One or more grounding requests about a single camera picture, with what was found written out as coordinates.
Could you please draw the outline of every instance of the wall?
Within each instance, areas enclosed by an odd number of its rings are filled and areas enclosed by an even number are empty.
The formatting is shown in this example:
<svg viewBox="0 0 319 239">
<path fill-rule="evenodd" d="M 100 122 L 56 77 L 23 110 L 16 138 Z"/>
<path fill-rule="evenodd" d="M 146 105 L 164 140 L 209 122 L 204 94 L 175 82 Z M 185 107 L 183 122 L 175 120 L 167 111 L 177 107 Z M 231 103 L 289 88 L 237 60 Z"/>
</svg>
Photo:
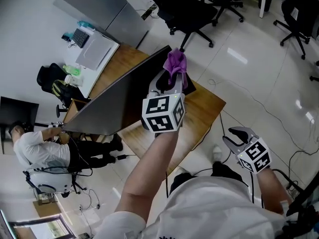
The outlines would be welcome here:
<svg viewBox="0 0 319 239">
<path fill-rule="evenodd" d="M 63 62 L 64 32 L 74 31 L 76 20 L 52 5 L 54 0 L 0 0 L 0 96 L 39 104 L 37 122 L 57 121 L 60 101 L 36 82 L 42 65 Z M 10 221 L 37 218 L 33 191 L 23 167 L 5 143 L 0 154 L 0 208 Z"/>
<path fill-rule="evenodd" d="M 63 63 L 61 39 L 76 20 L 53 6 L 54 0 L 0 0 L 0 96 L 39 104 L 37 122 L 57 121 L 61 102 L 36 82 L 42 65 Z"/>
</svg>

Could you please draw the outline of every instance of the black pants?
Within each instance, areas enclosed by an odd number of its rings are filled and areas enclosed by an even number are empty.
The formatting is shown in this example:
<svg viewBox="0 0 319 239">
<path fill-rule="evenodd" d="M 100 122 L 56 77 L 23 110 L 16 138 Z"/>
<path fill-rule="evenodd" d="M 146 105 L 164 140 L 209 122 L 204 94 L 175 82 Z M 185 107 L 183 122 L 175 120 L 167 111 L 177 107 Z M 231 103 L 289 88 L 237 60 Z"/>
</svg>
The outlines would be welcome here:
<svg viewBox="0 0 319 239">
<path fill-rule="evenodd" d="M 213 173 L 211 176 L 231 178 L 244 183 L 243 179 L 238 173 L 234 172 L 227 165 L 224 165 L 221 162 L 215 162 L 213 164 Z M 170 187 L 169 194 L 171 194 L 178 186 L 192 178 L 196 178 L 196 176 L 192 176 L 190 173 L 182 173 L 177 175 Z"/>
<path fill-rule="evenodd" d="M 68 143 L 70 149 L 69 172 L 76 172 L 87 168 L 100 168 L 109 163 L 115 163 L 115 157 L 110 155 L 114 150 L 112 144 L 94 141 L 73 141 Z"/>
</svg>

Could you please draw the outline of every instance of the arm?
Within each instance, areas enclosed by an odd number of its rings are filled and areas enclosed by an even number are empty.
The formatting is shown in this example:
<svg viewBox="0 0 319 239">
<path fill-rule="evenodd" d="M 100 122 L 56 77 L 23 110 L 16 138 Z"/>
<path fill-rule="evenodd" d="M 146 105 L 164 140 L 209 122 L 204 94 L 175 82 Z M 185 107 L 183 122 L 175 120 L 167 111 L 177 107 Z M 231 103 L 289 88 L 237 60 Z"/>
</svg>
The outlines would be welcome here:
<svg viewBox="0 0 319 239">
<path fill-rule="evenodd" d="M 42 132 L 43 141 L 57 136 L 58 134 L 61 133 L 61 131 L 62 129 L 60 127 L 50 127 L 45 130 L 42 130 L 41 132 Z"/>
<path fill-rule="evenodd" d="M 165 178 L 175 151 L 178 131 L 160 134 L 129 175 L 115 212 L 127 211 L 147 222 L 152 201 Z"/>
<path fill-rule="evenodd" d="M 288 203 L 291 204 L 291 199 L 273 170 L 265 168 L 257 174 L 257 178 L 265 209 L 274 213 L 283 214 L 284 210 L 280 202 L 287 200 Z"/>
</svg>

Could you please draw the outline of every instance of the laptop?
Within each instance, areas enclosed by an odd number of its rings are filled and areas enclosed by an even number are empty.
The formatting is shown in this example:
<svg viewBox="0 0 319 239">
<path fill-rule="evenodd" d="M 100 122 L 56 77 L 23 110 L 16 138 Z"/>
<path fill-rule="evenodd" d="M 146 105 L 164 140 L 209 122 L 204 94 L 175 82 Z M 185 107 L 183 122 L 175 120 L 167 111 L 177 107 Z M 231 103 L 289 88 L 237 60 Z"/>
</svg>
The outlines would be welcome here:
<svg viewBox="0 0 319 239">
<path fill-rule="evenodd" d="M 113 45 L 114 41 L 99 32 L 94 32 L 83 46 L 75 62 L 95 71 Z"/>
</svg>

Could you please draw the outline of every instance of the table leg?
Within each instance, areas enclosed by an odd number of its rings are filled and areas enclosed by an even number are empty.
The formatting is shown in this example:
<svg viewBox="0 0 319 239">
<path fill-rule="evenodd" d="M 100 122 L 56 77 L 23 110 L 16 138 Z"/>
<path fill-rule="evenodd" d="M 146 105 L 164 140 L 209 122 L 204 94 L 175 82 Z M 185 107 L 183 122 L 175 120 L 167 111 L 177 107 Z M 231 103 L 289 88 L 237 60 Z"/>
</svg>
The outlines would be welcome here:
<svg viewBox="0 0 319 239">
<path fill-rule="evenodd" d="M 259 13 L 260 18 L 264 16 L 265 3 L 266 3 L 266 0 L 261 0 L 261 7 L 260 7 L 260 13 Z"/>
</svg>

